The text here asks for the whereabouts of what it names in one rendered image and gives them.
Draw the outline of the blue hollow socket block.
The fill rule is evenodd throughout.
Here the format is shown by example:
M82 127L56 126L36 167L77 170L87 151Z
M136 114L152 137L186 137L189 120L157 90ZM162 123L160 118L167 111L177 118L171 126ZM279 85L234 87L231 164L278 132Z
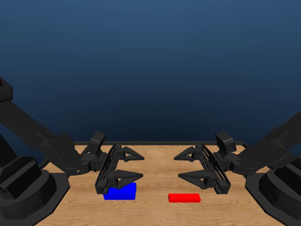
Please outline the blue hollow socket block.
M109 188L107 194L103 194L105 200L135 200L136 183L130 183L121 189Z

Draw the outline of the thin red peg bar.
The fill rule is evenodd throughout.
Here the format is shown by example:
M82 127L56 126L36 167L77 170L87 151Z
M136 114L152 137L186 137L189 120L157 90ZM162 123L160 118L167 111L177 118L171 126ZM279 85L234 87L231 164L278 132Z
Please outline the thin red peg bar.
M168 200L172 203L198 203L201 202L199 194L168 194Z

